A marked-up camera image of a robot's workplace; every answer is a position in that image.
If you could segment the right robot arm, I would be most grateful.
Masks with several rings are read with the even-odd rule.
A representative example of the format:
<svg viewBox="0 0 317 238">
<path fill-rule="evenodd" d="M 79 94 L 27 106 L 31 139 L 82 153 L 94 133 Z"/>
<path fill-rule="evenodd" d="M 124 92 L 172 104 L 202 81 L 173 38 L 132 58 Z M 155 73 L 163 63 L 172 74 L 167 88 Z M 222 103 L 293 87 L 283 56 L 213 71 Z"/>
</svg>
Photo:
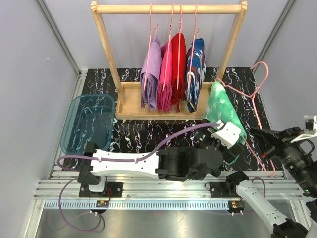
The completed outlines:
<svg viewBox="0 0 317 238">
<path fill-rule="evenodd" d="M 305 152 L 300 146 L 306 141 L 314 150 L 314 144 L 306 138 L 309 132 L 298 127 L 284 131 L 253 128 L 251 131 L 260 147 L 261 158 L 279 160 L 303 190 L 304 196 L 314 199 L 306 203 L 312 219 L 311 226 L 306 229 L 302 224 L 279 212 L 257 191 L 249 177 L 242 171 L 226 177 L 225 184 L 229 193 L 241 197 L 250 205 L 269 229 L 271 237 L 315 238 L 317 236 L 317 163 L 312 160 L 311 153 Z"/>
</svg>

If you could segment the green white trousers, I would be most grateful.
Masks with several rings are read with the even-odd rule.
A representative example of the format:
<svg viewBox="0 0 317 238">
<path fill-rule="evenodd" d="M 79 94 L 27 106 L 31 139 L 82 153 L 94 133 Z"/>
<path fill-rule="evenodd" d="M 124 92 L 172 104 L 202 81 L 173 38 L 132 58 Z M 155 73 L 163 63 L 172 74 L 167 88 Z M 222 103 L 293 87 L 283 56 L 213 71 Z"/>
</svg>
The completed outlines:
<svg viewBox="0 0 317 238">
<path fill-rule="evenodd" d="M 206 111 L 203 116 L 209 122 L 218 122 L 221 120 L 223 123 L 231 122 L 241 129 L 238 142 L 242 145 L 245 144 L 242 137 L 247 138 L 247 133 L 240 122 L 240 119 L 233 107 L 224 86 L 220 82 L 214 82 L 209 94 Z"/>
</svg>

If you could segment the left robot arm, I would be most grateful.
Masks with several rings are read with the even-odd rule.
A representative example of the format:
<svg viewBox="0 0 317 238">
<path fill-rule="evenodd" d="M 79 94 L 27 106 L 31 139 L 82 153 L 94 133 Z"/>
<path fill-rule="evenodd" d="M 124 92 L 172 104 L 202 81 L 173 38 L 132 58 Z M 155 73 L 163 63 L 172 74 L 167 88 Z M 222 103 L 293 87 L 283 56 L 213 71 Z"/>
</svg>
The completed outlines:
<svg viewBox="0 0 317 238">
<path fill-rule="evenodd" d="M 112 174 L 146 176 L 185 182 L 203 180 L 206 175 L 220 176 L 223 161 L 232 162 L 243 151 L 239 143 L 242 130 L 226 124 L 221 129 L 196 131 L 198 145 L 155 149 L 150 153 L 112 153 L 90 143 L 79 169 L 81 198 L 120 198 L 122 182 L 110 182 Z"/>
</svg>

